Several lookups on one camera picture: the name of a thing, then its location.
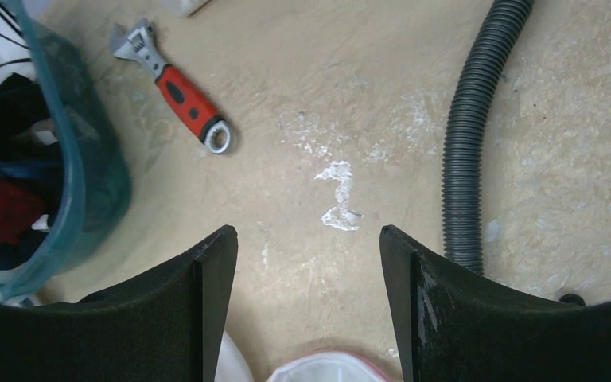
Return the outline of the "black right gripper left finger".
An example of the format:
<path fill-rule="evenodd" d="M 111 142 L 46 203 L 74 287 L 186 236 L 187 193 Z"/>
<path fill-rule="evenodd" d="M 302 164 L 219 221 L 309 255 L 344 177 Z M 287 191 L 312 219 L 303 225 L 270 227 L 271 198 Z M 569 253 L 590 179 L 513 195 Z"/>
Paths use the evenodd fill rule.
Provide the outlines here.
<path fill-rule="evenodd" d="M 238 255 L 225 225 L 75 302 L 0 304 L 0 381 L 211 381 Z"/>

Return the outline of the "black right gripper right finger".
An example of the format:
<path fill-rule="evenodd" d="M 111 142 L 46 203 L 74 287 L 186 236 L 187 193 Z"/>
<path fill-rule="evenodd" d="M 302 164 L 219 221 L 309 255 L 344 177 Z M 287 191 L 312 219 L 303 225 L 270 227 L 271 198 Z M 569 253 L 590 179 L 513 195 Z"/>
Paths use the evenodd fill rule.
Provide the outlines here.
<path fill-rule="evenodd" d="M 392 225 L 379 252 L 405 380 L 611 381 L 611 302 L 525 294 Z"/>

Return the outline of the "small pink-zip mesh bag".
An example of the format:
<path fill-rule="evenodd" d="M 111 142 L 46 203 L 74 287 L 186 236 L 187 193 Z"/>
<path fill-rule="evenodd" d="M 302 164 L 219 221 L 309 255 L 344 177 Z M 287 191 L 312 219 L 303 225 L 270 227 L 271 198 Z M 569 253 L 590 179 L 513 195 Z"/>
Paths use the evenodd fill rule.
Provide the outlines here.
<path fill-rule="evenodd" d="M 228 333 L 224 333 L 215 381 L 253 381 L 243 354 Z M 290 361 L 267 378 L 270 382 L 389 381 L 390 377 L 372 362 L 353 353 L 325 350 Z"/>

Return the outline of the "navy blue bra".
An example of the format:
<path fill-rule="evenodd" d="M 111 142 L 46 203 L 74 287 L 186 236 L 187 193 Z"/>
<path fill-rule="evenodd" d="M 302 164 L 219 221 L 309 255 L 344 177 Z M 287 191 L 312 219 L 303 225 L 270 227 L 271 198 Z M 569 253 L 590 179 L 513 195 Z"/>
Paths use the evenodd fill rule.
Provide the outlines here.
<path fill-rule="evenodd" d="M 46 210 L 15 244 L 0 244 L 0 271 L 27 262 L 53 226 L 64 189 L 64 160 L 41 87 L 28 80 L 0 91 L 0 178 L 19 181 Z"/>

